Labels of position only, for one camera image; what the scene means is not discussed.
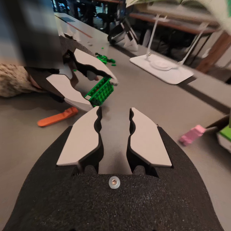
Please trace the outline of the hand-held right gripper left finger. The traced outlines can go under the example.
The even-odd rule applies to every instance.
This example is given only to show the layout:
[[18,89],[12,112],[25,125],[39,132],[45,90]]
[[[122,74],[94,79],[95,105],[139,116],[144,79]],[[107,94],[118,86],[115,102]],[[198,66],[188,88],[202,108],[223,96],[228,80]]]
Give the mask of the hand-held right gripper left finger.
[[100,131],[102,108],[94,107],[80,117],[72,126],[61,151],[57,166],[77,166],[83,172],[89,165],[99,172],[99,162],[104,155]]

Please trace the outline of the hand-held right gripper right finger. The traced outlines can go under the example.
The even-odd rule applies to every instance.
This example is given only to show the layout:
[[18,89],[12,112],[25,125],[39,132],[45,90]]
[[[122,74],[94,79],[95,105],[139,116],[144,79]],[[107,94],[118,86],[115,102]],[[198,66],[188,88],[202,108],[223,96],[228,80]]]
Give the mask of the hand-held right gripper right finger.
[[157,167],[172,168],[158,126],[136,108],[130,108],[129,121],[126,157],[131,172],[137,166],[142,166],[145,174],[157,174]]

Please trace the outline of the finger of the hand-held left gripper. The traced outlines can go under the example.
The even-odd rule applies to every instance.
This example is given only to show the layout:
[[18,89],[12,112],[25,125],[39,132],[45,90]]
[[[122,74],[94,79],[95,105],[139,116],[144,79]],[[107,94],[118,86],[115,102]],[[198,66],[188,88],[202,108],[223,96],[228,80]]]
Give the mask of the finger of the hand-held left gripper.
[[87,77],[87,71],[97,76],[111,78],[110,81],[117,82],[118,79],[111,70],[99,59],[93,57],[79,49],[74,51],[74,62],[77,70]]
[[64,74],[52,74],[46,80],[63,96],[65,102],[85,112],[93,109],[91,103],[71,86],[70,79]]

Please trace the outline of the green lego assembly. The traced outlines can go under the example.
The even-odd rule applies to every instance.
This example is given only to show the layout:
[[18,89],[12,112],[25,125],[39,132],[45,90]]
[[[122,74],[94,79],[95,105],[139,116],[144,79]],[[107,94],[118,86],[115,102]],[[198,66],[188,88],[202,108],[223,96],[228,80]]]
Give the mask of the green lego assembly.
[[84,98],[88,100],[93,107],[101,106],[114,91],[110,80],[111,78],[104,77],[85,95]]

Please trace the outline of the person's left forearm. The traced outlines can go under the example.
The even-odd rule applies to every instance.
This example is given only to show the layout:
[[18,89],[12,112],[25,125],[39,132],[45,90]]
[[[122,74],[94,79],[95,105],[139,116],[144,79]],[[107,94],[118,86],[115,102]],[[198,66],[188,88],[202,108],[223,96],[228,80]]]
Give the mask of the person's left forearm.
[[0,64],[0,96],[14,97],[22,93],[39,92],[29,77],[23,66]]

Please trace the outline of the pile of green lego bricks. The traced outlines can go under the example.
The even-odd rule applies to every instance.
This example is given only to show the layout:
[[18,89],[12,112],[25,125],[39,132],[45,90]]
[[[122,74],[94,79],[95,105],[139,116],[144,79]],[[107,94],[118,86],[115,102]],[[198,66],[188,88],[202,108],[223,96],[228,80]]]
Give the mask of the pile of green lego bricks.
[[107,65],[108,63],[111,63],[111,66],[116,66],[116,61],[114,59],[109,59],[107,56],[105,55],[101,55],[99,53],[95,53],[97,59],[99,59],[101,62],[103,62],[105,65]]

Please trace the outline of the pink lego figure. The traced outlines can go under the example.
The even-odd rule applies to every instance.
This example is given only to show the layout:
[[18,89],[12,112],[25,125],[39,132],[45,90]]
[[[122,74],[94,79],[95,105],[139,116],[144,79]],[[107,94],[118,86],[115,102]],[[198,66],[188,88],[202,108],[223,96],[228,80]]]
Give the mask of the pink lego figure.
[[182,135],[179,139],[179,142],[184,146],[192,144],[195,140],[201,137],[206,132],[206,129],[201,125],[196,125],[192,129],[190,129],[187,133]]

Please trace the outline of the green lego box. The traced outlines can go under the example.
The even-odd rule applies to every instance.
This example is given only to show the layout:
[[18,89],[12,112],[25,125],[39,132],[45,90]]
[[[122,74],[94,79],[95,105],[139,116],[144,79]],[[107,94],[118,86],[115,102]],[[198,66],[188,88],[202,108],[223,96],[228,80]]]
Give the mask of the green lego box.
[[231,128],[229,125],[217,132],[216,135],[220,146],[231,153]]

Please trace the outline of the person's left hand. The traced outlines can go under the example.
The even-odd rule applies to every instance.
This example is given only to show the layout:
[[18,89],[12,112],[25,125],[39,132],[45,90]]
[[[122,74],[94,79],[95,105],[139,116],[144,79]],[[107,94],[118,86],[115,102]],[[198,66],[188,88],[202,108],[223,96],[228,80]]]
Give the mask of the person's left hand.
[[42,88],[34,81],[34,79],[31,77],[31,75],[29,75],[28,79],[30,80],[31,84],[32,84],[34,87],[36,87],[36,88],[38,88],[38,89],[42,89]]

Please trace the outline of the orange brick separator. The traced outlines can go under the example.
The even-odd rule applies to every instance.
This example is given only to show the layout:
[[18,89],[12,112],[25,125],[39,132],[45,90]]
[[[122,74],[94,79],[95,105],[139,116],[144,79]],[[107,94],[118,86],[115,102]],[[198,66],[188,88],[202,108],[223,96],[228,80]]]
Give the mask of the orange brick separator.
[[72,116],[75,116],[77,113],[78,113],[78,109],[76,107],[70,107],[62,113],[39,120],[37,122],[37,125],[39,127],[46,127],[46,126],[58,123],[60,121],[63,121],[65,119],[68,119]]

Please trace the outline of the black and white object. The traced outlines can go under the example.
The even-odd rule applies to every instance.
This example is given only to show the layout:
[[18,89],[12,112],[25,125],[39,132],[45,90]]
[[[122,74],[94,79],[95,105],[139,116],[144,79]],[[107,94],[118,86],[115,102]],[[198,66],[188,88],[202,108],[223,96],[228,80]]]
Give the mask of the black and white object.
[[107,39],[111,45],[119,43],[129,51],[138,51],[138,37],[126,17],[123,17],[119,24],[109,32]]

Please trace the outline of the white book stand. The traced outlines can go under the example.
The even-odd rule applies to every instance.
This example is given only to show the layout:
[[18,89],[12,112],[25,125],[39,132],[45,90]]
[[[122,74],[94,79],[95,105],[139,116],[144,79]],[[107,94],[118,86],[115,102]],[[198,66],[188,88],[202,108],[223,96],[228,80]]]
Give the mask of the white book stand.
[[160,21],[159,19],[160,14],[157,14],[146,54],[130,58],[130,62],[168,84],[177,85],[188,79],[189,77],[193,76],[194,73],[183,67],[183,64],[197,44],[201,35],[206,30],[209,22],[202,22],[200,24],[200,33],[195,41],[192,43],[187,54],[180,62],[174,63],[150,52],[151,42],[156,31],[157,23]]

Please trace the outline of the wooden edged desk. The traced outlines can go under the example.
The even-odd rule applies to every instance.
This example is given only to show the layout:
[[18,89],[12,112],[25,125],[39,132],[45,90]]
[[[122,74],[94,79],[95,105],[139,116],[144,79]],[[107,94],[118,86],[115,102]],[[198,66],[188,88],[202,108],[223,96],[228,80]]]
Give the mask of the wooden edged desk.
[[[142,33],[140,35],[139,44],[144,47],[148,47],[153,29],[151,26],[154,26],[155,17],[153,15],[141,13],[130,13],[129,17],[143,22],[141,26]],[[200,34],[199,30],[196,30],[192,26],[195,25],[173,19],[169,19],[166,22],[159,20],[157,22],[157,28],[155,31],[157,33],[157,37],[159,38],[159,43],[155,51],[159,52],[161,43],[168,46],[165,56],[172,59],[174,59],[174,56],[171,53],[172,49],[188,48],[189,51],[193,42],[199,38]],[[203,47],[215,32],[218,32],[218,30],[206,29],[202,33],[186,58],[186,61],[184,62],[186,65],[191,66],[194,63],[195,59],[201,53]],[[199,70],[203,73],[207,73],[209,68],[211,68],[212,65],[214,65],[215,62],[217,62],[224,55],[230,46],[231,36],[224,31],[208,50],[209,58],[200,57],[200,59],[206,59],[206,61],[202,62],[203,67],[200,67]]]

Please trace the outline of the open instruction booklet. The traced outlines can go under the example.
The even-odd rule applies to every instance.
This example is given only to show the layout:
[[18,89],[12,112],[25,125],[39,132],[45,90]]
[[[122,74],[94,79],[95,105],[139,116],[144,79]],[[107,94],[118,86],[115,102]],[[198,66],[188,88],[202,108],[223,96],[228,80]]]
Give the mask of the open instruction booklet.
[[231,30],[230,0],[127,0],[141,13],[160,14],[175,19],[221,26]]

